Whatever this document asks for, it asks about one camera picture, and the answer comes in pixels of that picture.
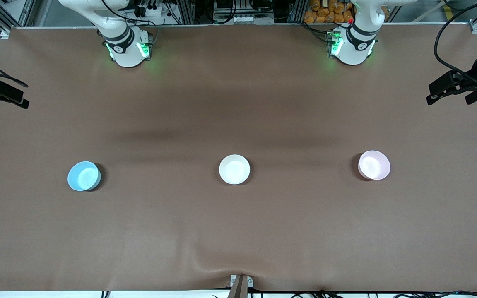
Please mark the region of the pink bowl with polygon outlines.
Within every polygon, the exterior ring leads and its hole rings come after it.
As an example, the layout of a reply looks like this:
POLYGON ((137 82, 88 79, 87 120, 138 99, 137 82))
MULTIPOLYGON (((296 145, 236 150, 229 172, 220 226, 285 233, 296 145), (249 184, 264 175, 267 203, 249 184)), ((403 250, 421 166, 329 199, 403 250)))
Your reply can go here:
POLYGON ((357 166, 359 173, 369 180, 385 179, 391 171, 388 157, 375 150, 366 151, 360 155, 357 166))

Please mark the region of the blue bowl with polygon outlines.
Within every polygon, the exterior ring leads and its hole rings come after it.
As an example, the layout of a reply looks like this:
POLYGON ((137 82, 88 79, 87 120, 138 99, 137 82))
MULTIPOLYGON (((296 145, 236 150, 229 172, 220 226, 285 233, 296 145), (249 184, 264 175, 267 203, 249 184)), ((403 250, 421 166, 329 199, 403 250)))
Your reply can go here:
POLYGON ((74 191, 91 191, 101 181, 101 172, 91 161, 81 161, 75 164, 67 175, 67 184, 74 191))

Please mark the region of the white bowl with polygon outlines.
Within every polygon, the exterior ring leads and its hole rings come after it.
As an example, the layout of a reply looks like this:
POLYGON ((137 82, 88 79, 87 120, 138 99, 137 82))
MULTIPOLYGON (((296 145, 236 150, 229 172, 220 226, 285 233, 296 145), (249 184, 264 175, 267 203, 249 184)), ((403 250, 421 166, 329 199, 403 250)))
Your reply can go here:
POLYGON ((225 183, 239 185, 249 178, 251 166, 244 156, 232 154, 220 161, 218 173, 225 183))

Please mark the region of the bag of orange snacks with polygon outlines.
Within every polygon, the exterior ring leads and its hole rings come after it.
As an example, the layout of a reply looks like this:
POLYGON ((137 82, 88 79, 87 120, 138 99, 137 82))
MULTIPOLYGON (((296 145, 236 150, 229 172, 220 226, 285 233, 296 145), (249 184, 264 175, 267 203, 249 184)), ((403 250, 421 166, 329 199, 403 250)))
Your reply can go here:
POLYGON ((307 0, 304 23, 352 23, 356 6, 350 0, 307 0))

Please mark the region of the power strip with black plugs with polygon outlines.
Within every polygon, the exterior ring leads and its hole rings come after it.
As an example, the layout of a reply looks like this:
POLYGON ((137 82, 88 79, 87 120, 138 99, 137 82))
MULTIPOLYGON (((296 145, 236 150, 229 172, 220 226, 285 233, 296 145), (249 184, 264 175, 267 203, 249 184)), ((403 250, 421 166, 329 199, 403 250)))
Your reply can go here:
POLYGON ((131 0, 131 2, 134 4, 134 14, 137 18, 172 15, 169 6, 163 0, 131 0))

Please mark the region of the white terminal block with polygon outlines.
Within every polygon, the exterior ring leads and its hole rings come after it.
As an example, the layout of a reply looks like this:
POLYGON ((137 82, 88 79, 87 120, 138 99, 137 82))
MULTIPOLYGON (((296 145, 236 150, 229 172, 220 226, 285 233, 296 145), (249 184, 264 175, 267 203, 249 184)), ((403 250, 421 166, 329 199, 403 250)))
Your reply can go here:
POLYGON ((233 25, 249 25, 249 24, 255 24, 255 22, 258 20, 257 15, 253 14, 239 14, 235 15, 232 19, 233 25))

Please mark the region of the brown table cover sheet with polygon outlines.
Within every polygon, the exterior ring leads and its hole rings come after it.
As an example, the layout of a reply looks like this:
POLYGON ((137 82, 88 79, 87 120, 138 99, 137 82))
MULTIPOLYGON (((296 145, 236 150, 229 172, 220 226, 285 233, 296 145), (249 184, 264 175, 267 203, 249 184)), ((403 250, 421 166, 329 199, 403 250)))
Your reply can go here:
POLYGON ((0 103, 0 291, 477 292, 477 103, 426 103, 438 30, 386 25, 346 66, 297 25, 164 28, 129 69, 93 29, 12 30, 30 107, 0 103))

